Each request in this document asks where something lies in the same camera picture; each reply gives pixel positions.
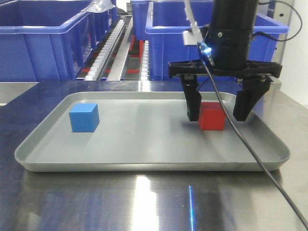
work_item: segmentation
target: blue plastic bin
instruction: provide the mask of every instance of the blue plastic bin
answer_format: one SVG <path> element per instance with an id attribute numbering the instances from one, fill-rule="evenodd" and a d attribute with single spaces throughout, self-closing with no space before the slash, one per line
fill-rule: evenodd
<path id="1" fill-rule="evenodd" d="M 111 0 L 111 2 L 113 5 L 116 6 L 116 0 Z M 107 31 L 110 29 L 110 25 L 117 20 L 116 7 L 103 13 L 95 13 L 94 20 L 95 20 L 96 40 L 100 42 L 103 40 Z"/>
<path id="2" fill-rule="evenodd" d="M 192 11 L 198 25 L 209 24 L 212 13 L 212 1 L 192 1 Z M 180 62 L 198 59 L 196 46 L 184 46 L 182 32 L 190 23 L 186 20 L 182 1 L 150 2 L 146 21 L 146 33 L 149 39 L 150 76 L 153 80 L 168 80 L 168 62 Z M 254 32 L 263 31 L 278 38 L 288 32 L 288 26 L 265 15 L 258 14 Z M 256 36 L 251 43 L 249 60 L 272 60 L 276 41 Z"/>
<path id="3" fill-rule="evenodd" d="M 150 0 L 130 0 L 136 39 L 148 40 L 145 33 L 145 23 Z"/>
<path id="4" fill-rule="evenodd" d="M 96 48 L 89 1 L 16 0 L 0 5 L 0 81 L 76 79 Z"/>

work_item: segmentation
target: red cube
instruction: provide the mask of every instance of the red cube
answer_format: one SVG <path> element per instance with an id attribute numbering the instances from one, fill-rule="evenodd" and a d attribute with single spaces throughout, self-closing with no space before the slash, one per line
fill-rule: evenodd
<path id="1" fill-rule="evenodd" d="M 201 130 L 219 130 L 225 127 L 226 115 L 220 105 L 216 102 L 201 102 L 199 126 Z"/>

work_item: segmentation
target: aluminum tray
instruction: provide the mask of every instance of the aluminum tray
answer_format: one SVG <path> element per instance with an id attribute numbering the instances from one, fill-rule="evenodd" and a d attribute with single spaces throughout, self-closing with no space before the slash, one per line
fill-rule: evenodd
<path id="1" fill-rule="evenodd" d="M 216 101 L 201 92 L 203 101 Z M 232 111 L 235 96 L 221 93 Z M 68 111 L 75 103 L 98 103 L 94 133 L 73 133 Z M 290 156 L 286 145 L 251 113 L 236 122 L 269 170 Z M 226 121 L 223 131 L 201 131 L 189 122 L 183 92 L 79 92 L 67 96 L 15 151 L 27 170 L 215 170 L 260 171 Z"/>

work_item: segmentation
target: tray rim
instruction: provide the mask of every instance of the tray rim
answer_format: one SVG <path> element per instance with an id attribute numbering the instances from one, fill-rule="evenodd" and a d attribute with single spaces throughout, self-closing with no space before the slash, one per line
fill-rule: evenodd
<path id="1" fill-rule="evenodd" d="M 214 96 L 214 92 L 213 91 L 202 91 L 200 92 L 201 94 L 211 94 Z M 40 129 L 40 125 L 45 123 L 46 121 L 50 120 L 50 117 L 53 116 L 53 114 L 55 114 L 60 107 L 63 107 L 63 104 L 65 104 L 64 102 L 65 101 L 69 101 L 71 100 L 72 98 L 72 102 L 71 103 L 77 103 L 77 102 L 82 102 L 82 101 L 88 101 L 88 100 L 91 100 L 91 99 L 80 99 L 80 100 L 74 100 L 74 96 L 75 95 L 78 95 L 78 96 L 81 96 L 81 95 L 154 95 L 154 96 L 158 96 L 157 98 L 154 98 L 154 99 L 136 99 L 134 97 L 132 97 L 131 99 L 99 99 L 99 100 L 166 100 L 166 101 L 169 101 L 169 100 L 176 100 L 176 101 L 183 101 L 185 100 L 185 96 L 184 96 L 184 93 L 182 91 L 149 91 L 149 92 L 144 92 L 144 91 L 80 91 L 80 92 L 74 92 L 72 94 L 69 94 L 67 96 L 65 96 L 65 98 L 63 98 L 59 104 L 35 127 L 35 129 L 28 134 L 28 136 L 18 145 L 18 147 L 16 148 L 15 152 L 14 152 L 14 157 L 16 159 L 16 161 L 18 163 L 20 163 L 25 169 L 29 170 L 29 171 L 35 171 L 33 170 L 34 168 L 32 167 L 29 167 L 29 165 L 33 165 L 33 164 L 37 164 L 35 162 L 26 162 L 26 158 L 29 156 L 26 155 L 24 159 L 20 158 L 18 155 L 19 154 L 19 150 L 24 146 L 25 143 L 29 142 L 28 140 L 30 140 L 32 138 L 32 136 L 38 132 L 38 130 Z M 178 99 L 167 99 L 166 97 L 164 96 L 168 96 L 168 95 L 182 95 L 182 97 L 178 98 Z M 226 98 L 233 98 L 235 97 L 234 94 L 232 93 L 229 93 L 229 92 L 220 92 L 223 100 L 227 100 Z M 216 96 L 212 99 L 212 100 L 204 100 L 204 101 L 207 101 L 207 102 L 210 102 L 210 101 L 214 101 L 214 102 L 217 102 L 217 98 Z M 272 129 L 259 117 L 259 119 L 264 123 L 264 125 L 270 130 L 272 131 Z M 281 161 L 271 161 L 270 163 L 273 164 L 273 163 L 279 163 L 278 166 L 276 168 L 268 168 L 270 171 L 274 171 L 274 170 L 277 170 L 279 169 L 290 157 L 291 157 L 291 152 L 290 152 L 290 149 L 288 148 L 288 146 L 272 131 L 272 134 L 276 137 L 276 139 L 278 139 L 281 144 L 284 146 L 284 148 L 286 149 L 286 153 L 287 153 L 287 157 L 282 159 Z M 196 166 L 202 166 L 204 164 L 208 164 L 209 162 L 169 162 L 169 163 L 155 163 L 155 162 L 151 162 L 151 163 L 40 163 L 40 165 L 69 165 L 69 166 L 73 166 L 73 165 L 104 165 L 104 166 L 131 166 L 131 168 L 134 168 L 134 166 L 162 166 L 160 167 L 158 170 L 153 170 L 153 169 L 150 169 L 150 170 L 146 170 L 144 168 L 142 169 L 136 169 L 136 171 L 140 171 L 140 170 L 145 170 L 145 171 L 170 171 L 168 170 L 168 167 L 164 167 L 164 166 L 172 166 L 172 165 L 196 165 Z M 237 164 L 237 165 L 242 165 L 242 164 L 256 164 L 256 161 L 251 161 L 251 162 L 237 162 L 237 161 L 234 161 L 234 162 L 220 162 L 220 161 L 217 161 L 217 162 L 210 162 L 211 164 Z M 255 169 L 255 170 L 250 170 L 250 171 L 261 171 L 262 169 Z M 76 171 L 76 172 L 81 172 L 81 171 L 93 171 L 93 170 L 71 170 L 71 171 Z M 125 168 L 125 169 L 120 169 L 120 170 L 94 170 L 94 171 L 135 171 L 133 169 L 130 169 L 130 167 L 128 168 Z M 185 167 L 181 170 L 181 169 L 177 169 L 175 171 L 224 171 L 224 170 L 201 170 L 201 169 L 197 169 L 197 170 L 187 170 Z M 247 170 L 225 170 L 225 171 L 247 171 Z M 55 172 L 54 170 L 49 170 L 49 171 L 35 171 L 35 172 Z"/>

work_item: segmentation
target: metal table surface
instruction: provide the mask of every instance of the metal table surface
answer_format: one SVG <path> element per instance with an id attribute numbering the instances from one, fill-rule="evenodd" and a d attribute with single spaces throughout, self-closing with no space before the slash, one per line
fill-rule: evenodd
<path id="1" fill-rule="evenodd" d="M 234 82 L 218 86 L 237 89 Z M 0 108 L 0 230 L 304 230 L 262 172 L 33 173 L 14 159 L 68 94 L 179 90 L 175 81 L 41 82 Z M 290 160 L 273 175 L 308 217 L 308 110 L 272 88 L 258 113 L 290 148 Z"/>

